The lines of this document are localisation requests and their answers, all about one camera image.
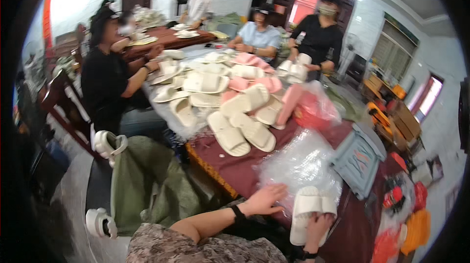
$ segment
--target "brown box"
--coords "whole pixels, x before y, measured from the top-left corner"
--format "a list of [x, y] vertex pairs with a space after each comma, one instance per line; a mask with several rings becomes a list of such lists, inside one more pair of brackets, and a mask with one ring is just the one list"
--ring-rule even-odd
[[393, 112], [393, 121], [408, 142], [418, 137], [421, 132], [419, 122], [401, 101], [397, 103]]

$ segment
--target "plastic bag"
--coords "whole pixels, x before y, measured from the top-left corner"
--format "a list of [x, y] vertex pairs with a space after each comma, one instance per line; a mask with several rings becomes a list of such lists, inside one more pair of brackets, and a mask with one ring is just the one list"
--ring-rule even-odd
[[339, 204], [343, 180], [330, 167], [335, 150], [317, 131], [301, 130], [290, 143], [265, 157], [254, 168], [259, 172], [259, 187], [284, 183], [288, 196], [278, 201], [285, 208], [285, 217], [291, 219], [296, 193], [305, 186], [317, 187], [322, 196], [329, 196]]
[[305, 91], [294, 111], [294, 119], [300, 126], [321, 130], [341, 123], [341, 114], [319, 81], [302, 87]]

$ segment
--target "table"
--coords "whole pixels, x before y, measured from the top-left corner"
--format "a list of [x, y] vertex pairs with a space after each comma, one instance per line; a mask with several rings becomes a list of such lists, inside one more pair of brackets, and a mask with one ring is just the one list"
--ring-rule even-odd
[[156, 44], [163, 44], [165, 49], [180, 49], [191, 45], [209, 43], [217, 39], [217, 37], [212, 35], [211, 33], [201, 30], [197, 30], [197, 33], [200, 34], [199, 37], [185, 39], [177, 38], [176, 36], [174, 36], [174, 33], [176, 33], [176, 31], [167, 29], [166, 27], [148, 29], [146, 31], [146, 34], [150, 35], [151, 37], [157, 37], [158, 40], [154, 43], [149, 43], [140, 46], [131, 46], [127, 48], [124, 53], [123, 59], [126, 62], [131, 62], [136, 59], [139, 59], [145, 54], [147, 54], [149, 50]]

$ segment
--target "wristwatch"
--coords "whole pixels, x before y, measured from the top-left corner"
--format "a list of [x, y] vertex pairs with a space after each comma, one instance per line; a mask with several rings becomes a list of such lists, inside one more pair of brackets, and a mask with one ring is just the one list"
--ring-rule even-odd
[[318, 253], [310, 254], [309, 252], [304, 251], [304, 254], [300, 258], [300, 260], [305, 261], [307, 259], [315, 259], [317, 256], [318, 256]]

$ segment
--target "white shirt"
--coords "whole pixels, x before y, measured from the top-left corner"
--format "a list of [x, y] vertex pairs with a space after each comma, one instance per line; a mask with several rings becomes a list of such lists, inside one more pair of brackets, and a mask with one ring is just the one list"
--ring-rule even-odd
[[186, 24], [193, 24], [202, 17], [207, 16], [207, 13], [213, 13], [211, 0], [188, 0], [188, 18]]

